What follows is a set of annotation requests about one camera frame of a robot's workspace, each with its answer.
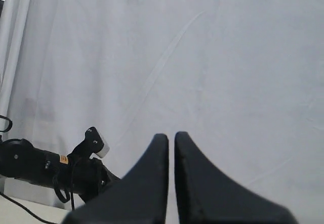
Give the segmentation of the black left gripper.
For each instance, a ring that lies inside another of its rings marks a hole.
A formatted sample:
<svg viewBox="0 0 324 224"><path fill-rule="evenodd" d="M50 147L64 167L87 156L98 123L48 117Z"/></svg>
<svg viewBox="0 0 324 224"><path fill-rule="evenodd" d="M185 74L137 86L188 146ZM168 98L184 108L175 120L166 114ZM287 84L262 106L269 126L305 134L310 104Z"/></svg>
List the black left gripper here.
<svg viewBox="0 0 324 224"><path fill-rule="evenodd" d="M68 164L60 162L54 168L54 191L63 203L71 200L73 194L87 203L119 180L98 158L76 163L70 160Z"/></svg>

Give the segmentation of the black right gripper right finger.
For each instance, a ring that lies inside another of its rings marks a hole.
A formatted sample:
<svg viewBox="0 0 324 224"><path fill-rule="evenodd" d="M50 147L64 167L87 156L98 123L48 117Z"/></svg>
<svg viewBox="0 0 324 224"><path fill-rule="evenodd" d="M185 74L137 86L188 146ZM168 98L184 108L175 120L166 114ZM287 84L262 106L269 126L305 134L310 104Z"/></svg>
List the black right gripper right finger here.
<svg viewBox="0 0 324 224"><path fill-rule="evenodd" d="M177 132L175 189L180 223L297 223L284 206L248 190L217 168L189 133Z"/></svg>

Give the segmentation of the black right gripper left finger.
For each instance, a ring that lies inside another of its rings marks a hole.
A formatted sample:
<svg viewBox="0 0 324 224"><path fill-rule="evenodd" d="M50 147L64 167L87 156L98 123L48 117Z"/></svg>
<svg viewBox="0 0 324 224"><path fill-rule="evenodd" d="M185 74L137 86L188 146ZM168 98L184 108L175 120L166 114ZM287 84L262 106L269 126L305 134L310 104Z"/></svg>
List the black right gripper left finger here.
<svg viewBox="0 0 324 224"><path fill-rule="evenodd" d="M63 223L165 223L168 186L169 140L157 133L121 180L67 214Z"/></svg>

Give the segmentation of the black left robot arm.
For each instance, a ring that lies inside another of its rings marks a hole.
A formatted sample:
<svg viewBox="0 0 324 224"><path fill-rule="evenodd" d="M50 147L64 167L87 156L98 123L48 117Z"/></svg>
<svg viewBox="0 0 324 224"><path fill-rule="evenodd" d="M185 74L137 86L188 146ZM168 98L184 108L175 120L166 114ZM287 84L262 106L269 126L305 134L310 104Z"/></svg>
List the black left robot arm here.
<svg viewBox="0 0 324 224"><path fill-rule="evenodd" d="M95 147L86 140L64 156L35 148L26 139L1 143L1 175L51 188L66 203L73 194L84 202L95 198L119 178L98 158L92 158Z"/></svg>

